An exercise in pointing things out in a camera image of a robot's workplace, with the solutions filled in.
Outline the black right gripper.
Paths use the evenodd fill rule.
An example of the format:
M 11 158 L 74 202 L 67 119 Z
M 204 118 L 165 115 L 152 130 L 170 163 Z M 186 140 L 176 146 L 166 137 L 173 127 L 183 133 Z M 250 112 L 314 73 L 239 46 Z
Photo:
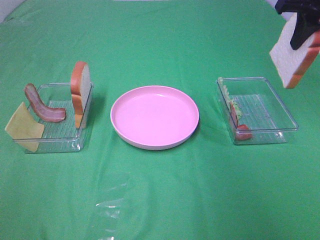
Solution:
M 313 33 L 319 30 L 319 0 L 278 0 L 275 10 L 278 14 L 297 13 L 294 32 L 290 40 L 293 50 L 299 49 Z

